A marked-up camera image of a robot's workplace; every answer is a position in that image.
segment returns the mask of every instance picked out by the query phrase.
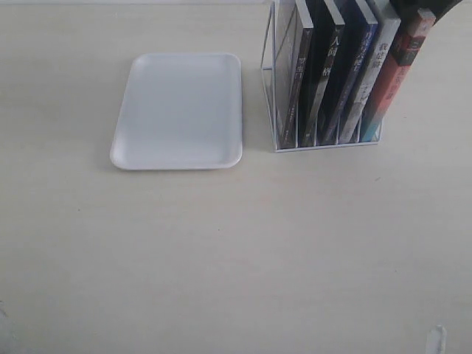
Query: red book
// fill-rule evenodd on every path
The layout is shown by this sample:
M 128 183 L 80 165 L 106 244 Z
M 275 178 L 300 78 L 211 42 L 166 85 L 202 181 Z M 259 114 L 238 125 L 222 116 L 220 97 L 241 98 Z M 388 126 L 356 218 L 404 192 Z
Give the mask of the red book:
M 435 21 L 432 11 L 419 9 L 416 16 L 398 30 L 363 112 L 361 142 L 371 142 L 374 139 L 393 97 Z

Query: white wire rack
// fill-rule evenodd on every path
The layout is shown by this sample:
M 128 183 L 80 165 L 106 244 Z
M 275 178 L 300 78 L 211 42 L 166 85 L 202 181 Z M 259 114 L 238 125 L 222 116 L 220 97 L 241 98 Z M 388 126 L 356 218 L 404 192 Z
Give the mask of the white wire rack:
M 354 142 L 350 142 L 347 144 L 339 144 L 339 123 L 338 127 L 336 129 L 336 138 L 335 142 L 333 145 L 318 145 L 319 142 L 317 142 L 317 126 L 315 127 L 315 141 L 313 143 L 313 146 L 310 147 L 300 147 L 299 142 L 298 142 L 298 129 L 299 129 L 299 121 L 298 121 L 298 110 L 296 113 L 296 118 L 295 118 L 295 147 L 294 148 L 289 148 L 289 149 L 282 149 L 280 148 L 279 144 L 279 137 L 277 133 L 277 106 L 276 106 L 276 71 L 275 71 L 275 63 L 277 59 L 277 51 L 276 51 L 276 41 L 275 41 L 275 33 L 276 33 L 276 20 L 275 20 L 275 1 L 272 2 L 271 4 L 271 9 L 269 11 L 269 16 L 267 20 L 267 27 L 265 29 L 265 38 L 264 38 L 264 45 L 263 45 L 263 53 L 262 57 L 260 60 L 260 69 L 263 77 L 263 87 L 264 87 L 264 95 L 265 95 L 265 101 L 267 103 L 267 110 L 268 110 L 268 116 L 271 122 L 271 128 L 272 128 L 272 139 L 274 140 L 274 148 L 275 151 L 278 153 L 281 152 L 291 152 L 291 151 L 301 151 L 301 150 L 316 150 L 316 149 L 326 149 L 326 148 L 345 148 L 349 146 L 362 146 L 362 145 L 375 145 L 378 144 L 381 140 L 382 136 L 382 125 L 379 127 L 375 138 L 371 142 L 359 142 L 359 136 L 361 133 L 361 121 L 359 121 L 358 126 L 356 128 L 355 132 L 355 138 Z M 264 60 L 266 59 L 266 50 L 267 50 L 267 44 L 268 42 L 271 42 L 270 44 L 270 65 L 265 65 Z

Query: table top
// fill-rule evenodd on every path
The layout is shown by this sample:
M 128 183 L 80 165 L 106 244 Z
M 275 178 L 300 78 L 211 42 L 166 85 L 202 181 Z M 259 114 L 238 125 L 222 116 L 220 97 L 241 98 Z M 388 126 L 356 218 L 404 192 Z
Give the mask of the table top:
M 378 146 L 272 153 L 268 6 L 3 6 L 0 299 L 31 347 L 424 353 L 472 347 L 472 4 L 427 38 Z M 126 173 L 108 153 L 131 62 L 231 52 L 228 170 Z

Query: white desk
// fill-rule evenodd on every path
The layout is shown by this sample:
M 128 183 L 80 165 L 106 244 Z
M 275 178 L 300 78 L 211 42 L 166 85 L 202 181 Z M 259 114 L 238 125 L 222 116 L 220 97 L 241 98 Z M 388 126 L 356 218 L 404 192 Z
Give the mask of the white desk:
M 432 31 L 383 142 L 271 152 L 266 5 L 0 9 L 0 298 L 48 354 L 472 348 L 472 4 Z M 233 52 L 230 170 L 124 173 L 131 61 Z

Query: white rectangular tray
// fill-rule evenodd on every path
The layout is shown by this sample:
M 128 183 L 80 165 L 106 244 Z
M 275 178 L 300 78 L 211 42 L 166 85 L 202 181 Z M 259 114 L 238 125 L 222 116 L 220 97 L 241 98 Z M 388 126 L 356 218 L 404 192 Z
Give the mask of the white rectangular tray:
M 227 53 L 146 54 L 131 67 L 110 158 L 124 170 L 216 169 L 243 153 L 241 64 Z

